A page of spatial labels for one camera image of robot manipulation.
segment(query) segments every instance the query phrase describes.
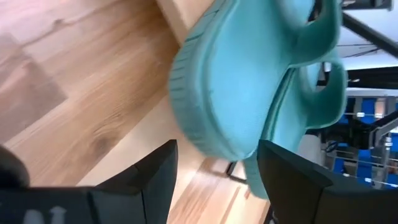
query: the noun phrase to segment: shoe sole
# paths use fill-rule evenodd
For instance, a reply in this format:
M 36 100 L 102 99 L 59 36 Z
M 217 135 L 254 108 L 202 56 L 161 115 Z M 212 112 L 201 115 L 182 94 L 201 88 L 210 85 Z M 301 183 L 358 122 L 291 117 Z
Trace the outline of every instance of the shoe sole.
M 203 89 L 205 78 L 201 70 L 213 34 L 234 5 L 234 1 L 216 0 L 210 6 L 176 55 L 169 79 L 172 108 L 187 138 L 207 156 L 230 161 L 244 157 L 242 152 L 234 151 L 228 144 L 210 113 L 207 92 Z

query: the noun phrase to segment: wooden floor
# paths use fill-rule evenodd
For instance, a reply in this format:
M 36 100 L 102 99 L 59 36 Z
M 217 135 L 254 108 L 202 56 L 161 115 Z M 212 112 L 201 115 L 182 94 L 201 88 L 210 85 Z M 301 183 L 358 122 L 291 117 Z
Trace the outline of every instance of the wooden floor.
M 169 223 L 263 223 L 269 204 L 250 194 L 247 185 L 225 175 L 227 161 L 205 158 L 180 132 L 168 97 L 132 129 L 79 185 L 96 185 L 121 172 L 168 141 L 178 141 L 177 183 Z M 243 168 L 236 176 L 244 178 Z
M 178 139 L 169 223 L 262 223 L 267 202 L 176 125 L 165 85 L 177 50 L 155 0 L 1 1 L 0 143 L 32 185 L 66 186 L 96 185 Z
M 154 0 L 0 3 L 0 143 L 75 185 L 165 95 L 178 45 Z

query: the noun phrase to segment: chair leg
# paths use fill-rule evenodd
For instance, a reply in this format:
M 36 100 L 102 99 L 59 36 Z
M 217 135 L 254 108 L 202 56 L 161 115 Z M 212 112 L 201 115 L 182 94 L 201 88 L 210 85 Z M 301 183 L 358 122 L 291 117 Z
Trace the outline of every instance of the chair leg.
M 247 184 L 246 180 L 244 180 L 244 179 L 242 179 L 240 177 L 236 177 L 236 176 L 233 175 L 233 172 L 235 170 L 235 167 L 236 167 L 237 163 L 238 162 L 230 162 L 228 164 L 228 167 L 227 167 L 225 173 L 226 173 L 227 177 L 230 178 L 231 180 L 239 182 L 239 183 L 242 183 L 242 184 Z

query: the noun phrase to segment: wood grain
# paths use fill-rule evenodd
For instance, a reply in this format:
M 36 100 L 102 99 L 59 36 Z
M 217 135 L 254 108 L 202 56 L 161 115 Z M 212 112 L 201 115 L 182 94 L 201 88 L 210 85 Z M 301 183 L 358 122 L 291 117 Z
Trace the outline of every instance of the wood grain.
M 157 0 L 178 42 L 184 43 L 195 25 L 214 0 Z
M 178 49 L 150 0 L 5 1 L 0 47 L 0 140 L 34 185 L 77 184 L 165 95 Z

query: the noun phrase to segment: teal shoe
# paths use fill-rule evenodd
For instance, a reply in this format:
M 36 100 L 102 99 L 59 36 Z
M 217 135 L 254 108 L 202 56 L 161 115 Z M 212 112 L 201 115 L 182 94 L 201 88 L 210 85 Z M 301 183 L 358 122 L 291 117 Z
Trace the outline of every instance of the teal shoe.
M 216 0 L 171 71 L 170 97 L 183 132 L 207 156 L 246 159 L 249 185 L 259 197 L 266 194 L 256 162 L 258 140 L 295 151 L 307 128 L 333 124 L 344 109 L 346 72 L 333 55 L 341 8 L 325 0 L 320 17 L 307 23 L 312 5 Z M 330 83 L 320 92 L 314 89 L 318 62 L 332 64 Z

